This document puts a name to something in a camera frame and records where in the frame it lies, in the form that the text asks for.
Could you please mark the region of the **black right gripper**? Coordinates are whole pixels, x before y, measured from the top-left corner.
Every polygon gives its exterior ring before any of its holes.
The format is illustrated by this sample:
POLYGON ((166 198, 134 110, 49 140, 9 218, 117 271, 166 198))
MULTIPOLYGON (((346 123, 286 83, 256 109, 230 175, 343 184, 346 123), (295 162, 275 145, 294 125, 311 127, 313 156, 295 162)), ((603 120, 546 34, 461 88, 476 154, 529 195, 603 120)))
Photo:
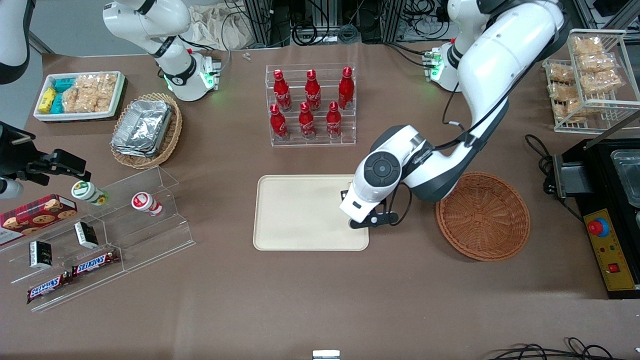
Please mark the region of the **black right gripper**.
POLYGON ((0 123, 0 175, 3 178, 16 180, 18 173, 66 175, 83 182, 89 182, 92 173, 86 170, 86 161, 63 149, 55 149, 49 161, 37 161, 39 151, 34 139, 35 135, 0 123))

